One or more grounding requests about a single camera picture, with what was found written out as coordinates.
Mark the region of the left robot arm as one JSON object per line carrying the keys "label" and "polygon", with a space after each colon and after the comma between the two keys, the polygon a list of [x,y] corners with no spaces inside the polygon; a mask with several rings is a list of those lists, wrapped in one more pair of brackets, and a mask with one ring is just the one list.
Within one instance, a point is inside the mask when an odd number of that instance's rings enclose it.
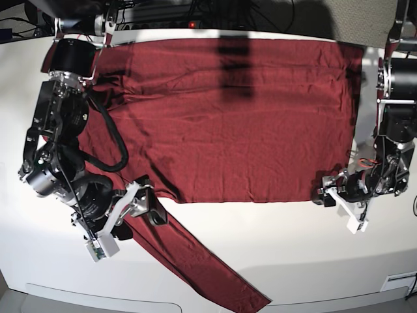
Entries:
{"label": "left robot arm", "polygon": [[405,29],[416,25],[416,2],[398,1],[377,73],[377,118],[373,131],[373,159],[358,159],[359,170],[342,169],[324,176],[314,203],[339,206],[348,214],[351,233],[365,231],[373,199],[408,188],[416,138],[416,37]]}

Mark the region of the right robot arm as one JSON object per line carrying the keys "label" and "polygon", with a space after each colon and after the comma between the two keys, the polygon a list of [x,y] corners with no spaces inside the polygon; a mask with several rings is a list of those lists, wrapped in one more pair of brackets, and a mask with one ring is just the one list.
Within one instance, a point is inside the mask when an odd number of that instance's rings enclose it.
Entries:
{"label": "right robot arm", "polygon": [[[118,241],[130,239],[124,219],[146,216],[167,223],[148,176],[117,190],[109,178],[124,169],[128,150],[106,105],[93,93],[97,65],[110,47],[125,1],[35,1],[53,20],[55,36],[42,65],[49,78],[41,85],[23,148],[19,178],[38,196],[57,196],[73,209],[72,224],[83,234],[94,261],[114,256]],[[106,164],[79,148],[78,137],[96,110],[119,148],[121,159]]]}

